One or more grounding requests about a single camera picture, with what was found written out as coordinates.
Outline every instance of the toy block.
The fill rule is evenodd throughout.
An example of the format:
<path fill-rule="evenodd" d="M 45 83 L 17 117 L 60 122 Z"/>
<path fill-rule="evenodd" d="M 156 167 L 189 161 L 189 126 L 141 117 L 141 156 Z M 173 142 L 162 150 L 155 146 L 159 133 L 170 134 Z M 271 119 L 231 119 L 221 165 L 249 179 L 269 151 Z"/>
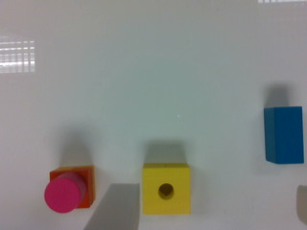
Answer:
<path fill-rule="evenodd" d="M 140 186 L 111 184 L 84 230 L 137 230 Z"/>
<path fill-rule="evenodd" d="M 191 175 L 187 164 L 144 164 L 143 213 L 191 213 Z"/>
<path fill-rule="evenodd" d="M 50 172 L 45 200 L 55 212 L 89 208 L 95 198 L 94 166 L 61 167 Z"/>
<path fill-rule="evenodd" d="M 267 161 L 304 163 L 302 107 L 265 108 L 264 116 Z"/>

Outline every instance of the gray object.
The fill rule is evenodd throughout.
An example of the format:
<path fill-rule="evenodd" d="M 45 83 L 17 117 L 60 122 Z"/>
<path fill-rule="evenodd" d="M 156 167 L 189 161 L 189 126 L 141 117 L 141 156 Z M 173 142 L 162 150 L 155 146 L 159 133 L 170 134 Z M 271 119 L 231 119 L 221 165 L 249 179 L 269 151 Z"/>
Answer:
<path fill-rule="evenodd" d="M 111 184 L 84 230 L 137 230 L 138 184 Z"/>
<path fill-rule="evenodd" d="M 307 186 L 298 186 L 296 193 L 296 212 L 300 221 L 307 225 Z"/>

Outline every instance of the blue block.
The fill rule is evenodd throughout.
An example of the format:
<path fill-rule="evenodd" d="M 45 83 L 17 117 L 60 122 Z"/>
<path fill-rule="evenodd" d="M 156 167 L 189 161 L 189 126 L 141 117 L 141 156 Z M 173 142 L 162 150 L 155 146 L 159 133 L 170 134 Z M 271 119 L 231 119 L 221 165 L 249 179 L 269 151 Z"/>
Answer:
<path fill-rule="evenodd" d="M 304 163 L 302 107 L 265 108 L 264 114 L 267 161 Z"/>

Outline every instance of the wooden block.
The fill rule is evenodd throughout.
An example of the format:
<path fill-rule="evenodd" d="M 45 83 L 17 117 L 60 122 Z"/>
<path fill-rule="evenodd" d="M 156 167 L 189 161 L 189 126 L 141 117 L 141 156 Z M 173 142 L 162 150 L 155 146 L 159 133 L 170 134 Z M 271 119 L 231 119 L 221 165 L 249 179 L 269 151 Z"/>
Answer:
<path fill-rule="evenodd" d="M 303 164 L 302 107 L 265 108 L 266 159 L 275 164 Z"/>
<path fill-rule="evenodd" d="M 187 164 L 144 164 L 143 213 L 191 213 L 190 168 Z"/>
<path fill-rule="evenodd" d="M 94 166 L 58 168 L 50 172 L 50 182 L 58 178 L 60 175 L 64 173 L 76 173 L 84 180 L 85 185 L 86 185 L 86 194 L 84 196 L 84 199 L 77 206 L 77 209 L 89 208 L 96 198 Z"/>

